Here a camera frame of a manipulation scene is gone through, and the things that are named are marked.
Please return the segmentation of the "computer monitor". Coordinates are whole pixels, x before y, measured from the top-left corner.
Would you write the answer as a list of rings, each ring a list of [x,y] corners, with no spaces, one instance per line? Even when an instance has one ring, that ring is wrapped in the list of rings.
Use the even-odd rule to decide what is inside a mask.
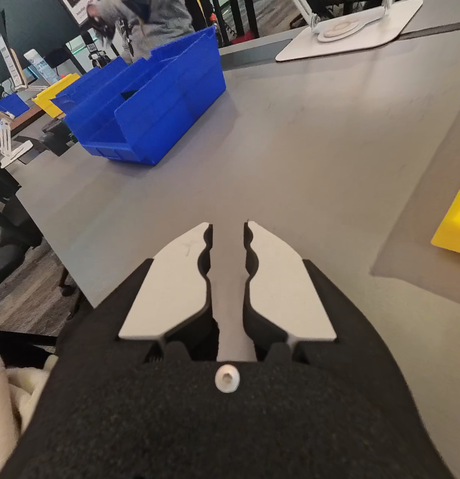
[[[77,23],[58,0],[5,0],[0,9],[9,45],[23,69],[29,66],[24,53],[35,49],[45,57],[79,35]]]

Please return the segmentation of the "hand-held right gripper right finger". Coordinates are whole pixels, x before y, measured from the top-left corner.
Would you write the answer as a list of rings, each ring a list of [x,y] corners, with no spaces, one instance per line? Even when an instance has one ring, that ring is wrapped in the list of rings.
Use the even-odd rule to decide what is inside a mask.
[[[254,342],[333,342],[329,320],[302,257],[254,221],[244,224],[243,325]]]

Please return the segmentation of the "black office chair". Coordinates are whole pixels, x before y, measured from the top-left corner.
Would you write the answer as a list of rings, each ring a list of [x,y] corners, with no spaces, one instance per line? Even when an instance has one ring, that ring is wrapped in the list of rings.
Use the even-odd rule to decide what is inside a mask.
[[[24,262],[30,248],[41,245],[43,235],[17,198],[21,185],[0,167],[0,284]]]

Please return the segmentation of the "blue storage bin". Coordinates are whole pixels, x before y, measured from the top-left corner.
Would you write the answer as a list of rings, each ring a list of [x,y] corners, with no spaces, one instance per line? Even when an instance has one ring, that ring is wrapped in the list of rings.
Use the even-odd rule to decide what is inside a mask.
[[[103,68],[95,67],[81,78],[64,88],[51,100],[63,113],[68,114],[97,93],[107,83],[113,81],[120,73],[130,71],[132,67],[144,65],[148,60],[138,59],[128,65],[122,57],[117,57]]]
[[[19,117],[28,110],[30,110],[29,105],[27,105],[27,103],[24,102],[17,93],[7,95],[6,97],[0,99],[1,112],[9,112],[14,115],[14,117]]]
[[[155,166],[226,90],[215,26],[150,51],[64,121],[91,155]],[[121,92],[137,90],[124,101]]]

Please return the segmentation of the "yellow storage bin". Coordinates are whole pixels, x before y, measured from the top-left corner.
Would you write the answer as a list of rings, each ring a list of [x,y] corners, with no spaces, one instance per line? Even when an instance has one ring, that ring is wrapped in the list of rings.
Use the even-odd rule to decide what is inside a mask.
[[[431,239],[431,244],[460,253],[460,189]]]
[[[38,93],[32,102],[41,108],[51,118],[58,118],[63,114],[63,111],[58,106],[54,105],[53,100],[56,99],[57,94],[62,92],[72,83],[80,79],[80,75],[71,73],[63,76],[58,82],[45,88],[41,93]]]

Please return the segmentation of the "white stand base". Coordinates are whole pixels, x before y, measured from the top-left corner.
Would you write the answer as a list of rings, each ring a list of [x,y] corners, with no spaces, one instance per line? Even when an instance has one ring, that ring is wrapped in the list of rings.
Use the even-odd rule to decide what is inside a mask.
[[[370,50],[396,39],[422,7],[422,0],[383,1],[357,13],[317,21],[309,7],[299,7],[311,23],[275,57],[278,63]]]

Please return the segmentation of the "black electronic equipment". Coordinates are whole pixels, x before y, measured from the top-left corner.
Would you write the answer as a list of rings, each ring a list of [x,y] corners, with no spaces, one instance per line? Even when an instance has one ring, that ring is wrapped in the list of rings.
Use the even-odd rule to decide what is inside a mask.
[[[40,142],[57,157],[78,143],[64,119],[54,118],[42,127]]]

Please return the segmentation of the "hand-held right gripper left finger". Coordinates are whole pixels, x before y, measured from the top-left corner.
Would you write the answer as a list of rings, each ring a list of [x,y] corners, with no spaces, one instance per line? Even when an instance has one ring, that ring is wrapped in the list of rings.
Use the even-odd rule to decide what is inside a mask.
[[[118,333],[122,340],[200,341],[212,328],[213,225],[200,223],[164,246]]]

